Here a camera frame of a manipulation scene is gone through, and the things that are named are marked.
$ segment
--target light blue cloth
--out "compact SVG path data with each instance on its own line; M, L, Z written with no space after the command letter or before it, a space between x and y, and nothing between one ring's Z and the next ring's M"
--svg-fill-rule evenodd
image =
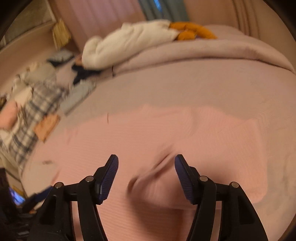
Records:
M81 81L75 85L69 96L61 103L60 108L67 116L76 106L78 106L96 87L91 81Z
M138 0L147 20L189 21L183 0Z
M66 62L74 57L74 53L67 50L61 49L60 51L56 52L53 56L47 59L48 62Z

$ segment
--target orange stuffed toy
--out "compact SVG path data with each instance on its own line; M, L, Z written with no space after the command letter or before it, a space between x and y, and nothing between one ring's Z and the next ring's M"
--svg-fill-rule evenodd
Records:
M171 23L170 28L182 31L176 38L176 40L193 40L196 36L204 39L217 39L216 35L213 34L207 28L191 23L191 22L174 22Z

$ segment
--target screen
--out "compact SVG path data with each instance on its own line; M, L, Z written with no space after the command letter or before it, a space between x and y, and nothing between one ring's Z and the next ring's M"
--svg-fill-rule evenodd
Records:
M17 206L21 205L25 201L25 199L12 188L9 188L9 191L10 191L12 200Z

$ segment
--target tan cloth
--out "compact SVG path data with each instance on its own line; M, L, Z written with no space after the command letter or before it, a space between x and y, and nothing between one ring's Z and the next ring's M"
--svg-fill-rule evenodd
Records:
M60 117L57 114L50 114L43 118L34 128L38 139L45 142L51 131L58 124Z

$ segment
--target black clamp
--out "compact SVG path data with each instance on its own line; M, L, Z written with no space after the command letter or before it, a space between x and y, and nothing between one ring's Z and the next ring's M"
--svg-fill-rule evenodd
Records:
M197 204L187 241L210 241L216 201L222 201L219 241L268 241L263 225L243 189L236 182L223 185L200 176L182 155L175 169L186 198ZM81 182L54 185L39 209L28 241L75 241L71 202L78 202L84 241L107 241L96 205L107 199L118 170L118 158L111 155L105 166Z

